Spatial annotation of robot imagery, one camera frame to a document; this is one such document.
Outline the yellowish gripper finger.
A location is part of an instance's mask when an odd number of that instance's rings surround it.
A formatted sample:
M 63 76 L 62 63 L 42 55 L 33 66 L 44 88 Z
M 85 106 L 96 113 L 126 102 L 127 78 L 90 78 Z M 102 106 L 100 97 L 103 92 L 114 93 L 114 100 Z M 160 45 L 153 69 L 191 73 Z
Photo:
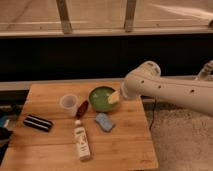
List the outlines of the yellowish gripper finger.
M 120 95 L 118 91 L 113 92 L 109 97 L 108 97 L 108 103 L 109 104 L 114 104 L 120 101 Z

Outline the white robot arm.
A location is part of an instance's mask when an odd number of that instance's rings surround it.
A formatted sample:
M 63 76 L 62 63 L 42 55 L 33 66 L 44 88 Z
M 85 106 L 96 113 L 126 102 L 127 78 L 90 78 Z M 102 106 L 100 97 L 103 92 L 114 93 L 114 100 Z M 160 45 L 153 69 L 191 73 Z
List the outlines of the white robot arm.
M 213 117 L 213 81 L 207 81 L 212 71 L 213 60 L 210 60 L 193 80 L 166 78 L 161 76 L 157 63 L 146 61 L 125 76 L 120 89 L 108 97 L 108 102 L 148 96 Z

